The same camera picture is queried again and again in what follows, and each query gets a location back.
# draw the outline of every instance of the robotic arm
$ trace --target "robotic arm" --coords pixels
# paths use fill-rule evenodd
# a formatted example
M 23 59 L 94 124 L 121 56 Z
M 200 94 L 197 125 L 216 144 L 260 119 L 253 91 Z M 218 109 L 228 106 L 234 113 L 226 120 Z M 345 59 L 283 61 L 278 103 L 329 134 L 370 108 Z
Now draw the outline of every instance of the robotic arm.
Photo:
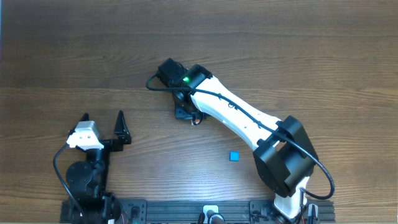
M 177 119 L 193 120 L 193 124 L 198 125 L 212 116 L 240 136 L 253 150 L 260 178 L 275 192 L 274 207 L 286 219 L 297 219 L 300 209 L 307 202 L 300 189 L 305 189 L 313 173 L 314 159 L 318 160 L 311 141 L 297 119 L 289 116 L 281 121 L 253 108 L 200 65 L 188 70 L 169 58 L 159 66 L 154 77 L 158 77 L 168 88 L 151 88 L 151 80 L 147 88 L 172 92 Z M 291 141 L 277 151 L 276 145 L 286 139 Z M 292 141 L 304 147 L 313 158 L 296 150 Z

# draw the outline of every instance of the wooden table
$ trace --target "wooden table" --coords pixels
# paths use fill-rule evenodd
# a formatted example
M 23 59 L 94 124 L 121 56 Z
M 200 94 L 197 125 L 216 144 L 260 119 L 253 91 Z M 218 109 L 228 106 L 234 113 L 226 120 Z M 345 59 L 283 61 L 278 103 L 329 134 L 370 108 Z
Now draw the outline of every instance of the wooden table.
M 118 197 L 274 198 L 237 135 L 177 121 L 171 95 L 145 89 L 168 57 L 301 120 L 335 178 L 337 221 L 397 221 L 397 1 L 4 0 L 2 13 L 0 221 L 58 221 L 67 195 L 52 159 L 84 112 L 109 138 L 124 111 Z M 68 150 L 61 173 L 83 159 Z M 328 188 L 316 168 L 308 189 Z

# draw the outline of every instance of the blue cube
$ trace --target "blue cube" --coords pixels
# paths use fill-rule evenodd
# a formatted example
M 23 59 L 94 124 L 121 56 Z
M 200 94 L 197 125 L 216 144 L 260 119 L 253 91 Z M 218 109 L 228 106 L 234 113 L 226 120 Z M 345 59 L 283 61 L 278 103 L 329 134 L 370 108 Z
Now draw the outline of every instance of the blue cube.
M 230 152 L 229 161 L 239 161 L 239 152 Z

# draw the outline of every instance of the white arm segment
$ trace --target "white arm segment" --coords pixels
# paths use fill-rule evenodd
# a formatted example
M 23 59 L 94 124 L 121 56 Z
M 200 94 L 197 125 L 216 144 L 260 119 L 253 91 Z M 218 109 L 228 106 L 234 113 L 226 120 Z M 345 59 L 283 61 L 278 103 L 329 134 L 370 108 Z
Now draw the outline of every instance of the white arm segment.
M 257 120 L 261 121 L 262 124 L 272 128 L 273 130 L 278 128 L 276 122 L 280 121 L 279 118 L 265 114 L 250 106 L 248 103 L 225 88 L 216 77 L 205 79 L 205 81 L 198 85 L 196 89 L 221 93 L 223 96 L 229 98 L 242 107 Z M 191 99 L 196 108 L 201 112 L 212 115 L 217 120 L 224 123 L 239 137 L 241 137 L 253 151 L 257 149 L 257 142 L 259 139 L 266 140 L 271 135 L 269 131 L 264 128 L 259 128 L 256 123 L 241 111 L 229 107 L 227 101 L 219 99 L 217 96 L 196 92 L 191 96 Z
M 216 77 L 205 79 L 205 81 L 198 85 L 196 89 L 221 93 L 223 96 L 229 98 L 237 105 L 242 107 L 257 120 L 261 121 L 262 124 L 272 128 L 273 130 L 278 128 L 276 122 L 280 121 L 279 118 L 265 114 L 250 106 L 248 103 L 235 96 L 227 88 L 225 88 Z M 241 111 L 229 107 L 229 103 L 227 101 L 219 99 L 217 96 L 196 92 L 193 96 L 191 96 L 191 99 L 196 108 L 198 108 L 201 112 L 212 115 L 217 120 L 224 123 L 239 137 L 241 137 L 253 151 L 258 148 L 257 142 L 259 139 L 266 140 L 271 135 L 269 131 L 265 130 L 264 128 L 259 128 L 256 123 L 254 123 Z M 283 198 L 277 194 L 275 195 L 275 208 L 289 219 L 293 219 L 300 212 L 299 188 L 305 188 L 308 180 L 309 177 L 304 178 L 296 186 L 296 193 L 294 193 L 291 197 Z

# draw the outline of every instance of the black object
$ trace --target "black object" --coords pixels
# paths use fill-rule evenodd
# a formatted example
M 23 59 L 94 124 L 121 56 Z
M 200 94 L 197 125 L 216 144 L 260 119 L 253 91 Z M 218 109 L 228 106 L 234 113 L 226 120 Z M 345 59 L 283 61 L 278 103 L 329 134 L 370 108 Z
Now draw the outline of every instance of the black object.
M 218 211 L 223 215 L 226 223 L 251 223 L 251 224 L 273 224 L 292 223 L 280 216 L 273 207 L 273 200 L 251 200 L 251 201 L 224 201 L 224 202 L 147 202 L 139 199 L 119 199 L 125 224 L 129 223 L 197 223 L 203 206 L 217 205 Z M 318 220 L 320 222 L 334 223 L 335 208 L 333 202 L 328 200 L 309 200 L 308 204 L 318 205 Z M 67 213 L 68 203 L 64 202 L 62 213 Z M 305 220 L 309 220 L 307 213 L 303 214 Z M 122 218 L 115 220 L 117 224 L 123 224 Z
M 213 75 L 201 65 L 194 65 L 192 68 L 185 69 L 180 63 L 168 58 L 162 65 L 158 67 L 156 76 L 167 87 L 180 87 L 195 89 L 206 78 Z M 206 119 L 210 116 L 199 111 L 192 103 L 189 95 L 195 94 L 190 91 L 174 91 L 172 92 L 175 103 L 175 118 L 181 120 Z
M 85 113 L 80 121 L 88 121 Z M 86 161 L 72 164 L 67 170 L 67 182 L 72 195 L 85 212 L 88 223 L 108 223 L 110 219 L 119 219 L 121 204 L 114 193 L 106 192 L 106 180 L 109 169 L 110 152 L 123 151 L 123 145 L 131 144 L 131 135 L 126 126 L 124 115 L 119 111 L 114 133 L 117 139 L 101 140 L 103 149 L 88 149 Z M 83 223 L 80 212 L 71 200 L 64 202 L 60 223 Z
M 313 157 L 318 156 L 302 124 L 292 116 L 277 123 L 276 131 L 304 147 Z M 267 186 L 281 197 L 292 196 L 297 184 L 313 172 L 315 163 L 304 153 L 286 143 L 279 151 L 273 145 L 283 141 L 271 134 L 265 141 L 259 140 L 259 147 L 253 152 L 257 172 Z

